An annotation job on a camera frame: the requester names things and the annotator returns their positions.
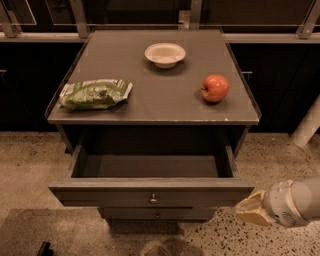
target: red apple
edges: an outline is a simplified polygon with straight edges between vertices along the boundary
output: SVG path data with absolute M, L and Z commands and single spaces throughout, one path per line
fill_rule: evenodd
M 212 74 L 202 82 L 201 92 L 203 98 L 208 102 L 219 102 L 221 101 L 229 91 L 229 82 L 222 76 Z

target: plastic bag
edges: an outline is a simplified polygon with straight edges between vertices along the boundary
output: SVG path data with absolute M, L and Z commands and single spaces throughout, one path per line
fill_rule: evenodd
M 100 79 L 65 84 L 60 103 L 70 110 L 107 109 L 128 98 L 133 84 L 128 80 Z

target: white bowl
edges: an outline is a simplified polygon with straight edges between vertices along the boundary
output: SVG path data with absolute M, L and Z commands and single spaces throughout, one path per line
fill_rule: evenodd
M 150 45 L 144 54 L 159 68 L 172 68 L 186 56 L 185 50 L 180 45 L 169 43 Z

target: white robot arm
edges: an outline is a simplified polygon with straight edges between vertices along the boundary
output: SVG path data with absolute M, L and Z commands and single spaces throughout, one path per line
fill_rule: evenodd
M 260 226 L 306 226 L 320 220 L 320 176 L 303 182 L 288 180 L 260 190 L 236 206 L 245 222 Z

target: speckled floor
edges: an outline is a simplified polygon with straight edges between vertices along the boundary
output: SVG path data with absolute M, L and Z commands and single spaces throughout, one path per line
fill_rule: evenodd
M 243 223 L 219 208 L 205 223 L 113 222 L 95 208 L 64 208 L 48 190 L 66 175 L 70 156 L 57 133 L 0 133 L 0 255 L 145 255 L 161 244 L 172 256 L 320 255 L 320 222 L 285 229 Z M 303 149 L 287 134 L 249 134 L 237 158 L 256 190 L 320 175 L 320 136 Z

